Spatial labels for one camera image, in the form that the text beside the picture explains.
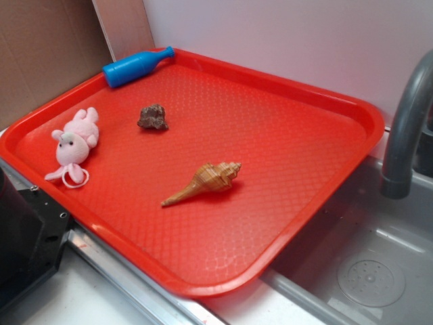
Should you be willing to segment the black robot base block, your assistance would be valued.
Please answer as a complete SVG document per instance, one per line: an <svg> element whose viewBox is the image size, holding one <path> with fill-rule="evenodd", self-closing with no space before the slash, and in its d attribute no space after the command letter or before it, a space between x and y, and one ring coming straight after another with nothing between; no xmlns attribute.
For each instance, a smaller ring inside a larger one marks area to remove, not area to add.
<svg viewBox="0 0 433 325"><path fill-rule="evenodd" d="M50 195L18 190L1 172L1 311L58 271L70 224Z"/></svg>

